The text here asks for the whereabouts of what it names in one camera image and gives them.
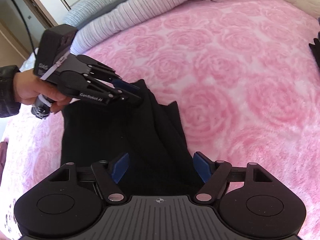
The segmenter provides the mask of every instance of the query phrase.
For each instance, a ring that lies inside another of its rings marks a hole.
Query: black leather jacket
[[[20,103],[14,101],[13,77],[19,72],[17,66],[0,67],[0,117],[19,113]]]

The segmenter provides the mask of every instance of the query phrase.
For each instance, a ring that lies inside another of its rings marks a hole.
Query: person's arm
[[[20,103],[14,100],[13,78],[19,72],[17,66],[0,68],[0,117],[19,113]]]
[[[54,113],[71,101],[56,87],[36,77],[32,69],[20,73],[17,66],[0,67],[0,117],[18,114],[21,103],[32,105],[40,94],[56,101],[51,107]]]

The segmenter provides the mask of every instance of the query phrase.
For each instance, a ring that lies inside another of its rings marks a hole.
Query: pink bedspread
[[[160,103],[177,100],[191,153],[258,162],[305,203],[300,236],[320,239],[320,77],[308,43],[317,21],[282,0],[190,1],[87,54]],[[58,168],[61,114],[30,107],[9,123],[0,230],[19,238],[13,204]]]

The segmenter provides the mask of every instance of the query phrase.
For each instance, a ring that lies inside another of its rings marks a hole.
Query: black garment
[[[14,101],[13,77],[19,72],[15,65],[0,67],[0,118],[16,115],[20,103]]]
[[[78,101],[63,115],[61,163],[89,166],[128,152],[130,166],[119,182],[127,195],[191,195],[203,182],[193,168],[178,105],[159,105],[143,80],[143,103],[99,107]]]

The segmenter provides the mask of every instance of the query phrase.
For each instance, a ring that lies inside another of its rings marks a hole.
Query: black cable
[[[27,33],[28,33],[28,36],[29,36],[29,39],[30,39],[30,43],[31,43],[33,54],[35,54],[35,57],[36,57],[36,50],[35,50],[35,46],[33,45],[33,41],[32,41],[32,38],[31,38],[31,33],[29,31],[28,25],[27,25],[26,21],[24,20],[24,17],[22,15],[17,3],[15,2],[15,0],[11,0],[11,1],[12,1],[13,5],[15,6],[15,8],[17,9],[17,11],[18,11],[23,23],[24,23],[24,26],[26,27],[26,30],[27,30]]]

